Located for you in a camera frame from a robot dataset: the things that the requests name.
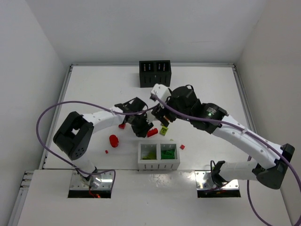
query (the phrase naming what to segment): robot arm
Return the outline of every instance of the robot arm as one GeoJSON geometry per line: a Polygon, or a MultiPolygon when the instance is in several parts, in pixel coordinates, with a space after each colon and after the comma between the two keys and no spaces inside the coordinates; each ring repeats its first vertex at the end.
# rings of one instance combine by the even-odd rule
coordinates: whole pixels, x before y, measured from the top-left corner
{"type": "MultiPolygon", "coordinates": [[[[189,121],[197,129],[206,131],[209,134],[213,134],[232,143],[254,159],[253,161],[237,163],[225,161],[217,162],[211,172],[212,181],[217,186],[222,186],[224,182],[230,182],[233,179],[242,179],[258,180],[260,183],[272,189],[280,188],[287,166],[282,162],[279,156],[269,150],[267,146],[260,143],[254,137],[245,134],[244,131],[248,131],[261,140],[265,140],[264,138],[249,131],[224,109],[212,103],[201,103],[196,97],[193,87],[190,85],[178,87],[171,91],[164,85],[156,84],[151,91],[151,95],[151,99],[156,100],[156,96],[168,106],[183,114],[197,118],[229,122],[243,129],[243,132],[241,132],[241,130],[226,124],[208,121],[189,121]]],[[[152,114],[166,127],[169,125],[169,121],[173,122],[176,119],[188,121],[186,118],[171,112],[162,104],[158,104],[152,111],[152,114]]],[[[281,146],[267,140],[265,141],[288,161],[291,160],[294,152],[293,146],[289,144],[281,146]]]]}
{"type": "MultiPolygon", "coordinates": [[[[54,135],[54,143],[68,155],[74,165],[87,173],[97,172],[97,168],[87,158],[85,152],[92,134],[110,126],[129,123],[133,132],[138,137],[146,137],[147,132],[153,127],[154,117],[148,118],[147,113],[136,115],[120,115],[120,113],[134,113],[142,111],[147,105],[139,98],[134,98],[123,104],[110,108],[111,112],[99,111],[96,113],[80,115],[71,112],[54,135]]],[[[91,177],[79,172],[85,183],[90,184],[91,177]]]]}

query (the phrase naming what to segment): metal mounting plate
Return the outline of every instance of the metal mounting plate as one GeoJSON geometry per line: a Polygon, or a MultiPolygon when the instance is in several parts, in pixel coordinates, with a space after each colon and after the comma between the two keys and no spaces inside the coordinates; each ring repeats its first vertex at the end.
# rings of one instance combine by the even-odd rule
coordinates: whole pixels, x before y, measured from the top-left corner
{"type": "MultiPolygon", "coordinates": [[[[114,172],[106,172],[100,175],[97,175],[97,177],[94,177],[97,184],[99,184],[98,187],[92,187],[91,191],[109,191],[112,186],[114,178],[114,172]]],[[[69,190],[71,191],[85,191],[89,190],[89,186],[85,185],[80,177],[80,175],[77,173],[77,171],[73,171],[70,187],[69,190]]]]}
{"type": "MultiPolygon", "coordinates": [[[[213,189],[214,187],[210,186],[207,182],[208,174],[210,171],[195,171],[196,174],[196,183],[198,191],[205,191],[213,189]]],[[[226,186],[217,190],[239,190],[238,180],[232,180],[226,186]]]]}

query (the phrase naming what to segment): white wall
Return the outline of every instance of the white wall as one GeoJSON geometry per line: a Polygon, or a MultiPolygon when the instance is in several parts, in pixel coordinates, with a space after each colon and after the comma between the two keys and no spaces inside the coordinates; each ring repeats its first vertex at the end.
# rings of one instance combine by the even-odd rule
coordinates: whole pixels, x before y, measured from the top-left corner
{"type": "MultiPolygon", "coordinates": [[[[1,0],[0,21],[0,226],[5,226],[24,171],[40,162],[36,120],[58,100],[67,68],[24,0],[1,0]]],[[[42,123],[44,140],[51,117],[42,123]]]]}
{"type": "MultiPolygon", "coordinates": [[[[295,146],[301,175],[301,1],[270,0],[238,62],[255,124],[261,135],[295,146]]],[[[301,214],[293,174],[282,185],[291,220],[301,214]]]]}
{"type": "Polygon", "coordinates": [[[27,0],[68,65],[234,62],[266,0],[27,0]]]}

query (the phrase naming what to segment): green object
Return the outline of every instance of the green object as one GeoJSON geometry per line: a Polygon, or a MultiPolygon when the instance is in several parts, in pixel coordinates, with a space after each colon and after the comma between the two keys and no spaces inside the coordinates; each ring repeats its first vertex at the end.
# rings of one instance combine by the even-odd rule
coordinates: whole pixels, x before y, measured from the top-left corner
{"type": "Polygon", "coordinates": [[[163,135],[163,136],[165,136],[165,134],[166,134],[167,130],[168,130],[168,128],[167,128],[167,127],[165,127],[165,126],[162,126],[162,129],[161,129],[161,131],[160,131],[160,134],[161,134],[161,135],[163,135]]]}
{"type": "Polygon", "coordinates": [[[175,149],[161,151],[161,159],[174,159],[175,149]]]}
{"type": "Polygon", "coordinates": [[[156,160],[157,156],[156,153],[150,152],[147,156],[142,158],[143,160],[156,160]]]}

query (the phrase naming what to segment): cable clip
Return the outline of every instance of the cable clip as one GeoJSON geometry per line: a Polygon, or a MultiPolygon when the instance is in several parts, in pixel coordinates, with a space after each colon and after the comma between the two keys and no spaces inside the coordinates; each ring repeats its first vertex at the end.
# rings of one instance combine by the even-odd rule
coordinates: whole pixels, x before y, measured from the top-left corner
{"type": "Polygon", "coordinates": [[[245,127],[244,130],[241,131],[241,136],[240,137],[242,137],[247,131],[248,131],[248,128],[245,127]]]}
{"type": "Polygon", "coordinates": [[[112,108],[110,109],[110,112],[112,115],[116,115],[112,108]]]}

